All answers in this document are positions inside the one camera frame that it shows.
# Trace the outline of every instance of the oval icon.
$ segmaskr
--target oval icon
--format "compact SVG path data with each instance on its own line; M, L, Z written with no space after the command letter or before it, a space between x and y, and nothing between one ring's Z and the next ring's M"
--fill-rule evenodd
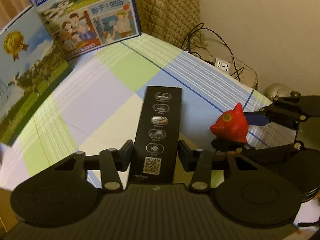
M149 136L153 139L164 139L166 133L163 130L152 129L149 131Z
M170 111L170 106L165 105L165 104L154 104L153 105L153 110L157 112L164 112L167 113Z
M172 96L169 93L158 92L158 93L155 94L155 98L158 99L158 100L169 101L172 98Z
M149 143L146 147L147 152L150 153L163 153L164 147L161 144L158 143Z
M164 116L153 116L151 118L151 122L153 124L166 125L168 123L168 119Z

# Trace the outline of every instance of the cartoon person with hat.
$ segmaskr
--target cartoon person with hat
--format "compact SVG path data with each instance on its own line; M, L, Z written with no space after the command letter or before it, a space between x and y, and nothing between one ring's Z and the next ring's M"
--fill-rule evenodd
M128 19L129 12L126 10L119 10L115 16L118 17L114 30L119 32L121 38L131 36L130 20Z

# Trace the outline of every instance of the quilted fabric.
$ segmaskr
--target quilted fabric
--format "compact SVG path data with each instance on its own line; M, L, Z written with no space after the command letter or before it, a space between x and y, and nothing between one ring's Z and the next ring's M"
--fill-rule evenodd
M199 0L135 0L144 33L180 47L200 22ZM199 46L200 34L191 43Z

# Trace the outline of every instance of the checkered tablecloth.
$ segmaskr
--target checkered tablecloth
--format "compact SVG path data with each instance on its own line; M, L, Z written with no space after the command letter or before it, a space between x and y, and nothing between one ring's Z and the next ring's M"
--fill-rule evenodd
M4 151L0 187L14 189L77 150L96 155L134 140L148 85L183 89L180 138L190 147L211 149L210 125L236 103L246 112L270 104L257 91L146 34L87 53L70 64L75 64L74 71L41 105L14 146ZM272 147L293 142L294 132L269 124L250 127L247 139L257 148ZM218 180L221 173L215 175ZM127 172L120 177L126 184ZM190 178L178 161L175 182L187 183ZM98 171L89 171L92 184L99 187L99 179Z

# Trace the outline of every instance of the red animal figurine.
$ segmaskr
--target red animal figurine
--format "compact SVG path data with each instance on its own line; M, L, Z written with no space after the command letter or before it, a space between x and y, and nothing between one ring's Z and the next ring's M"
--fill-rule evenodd
M211 132L217 137L230 141L247 143L248 122L244 117L242 106L236 104L233 110L226 111L210 127Z

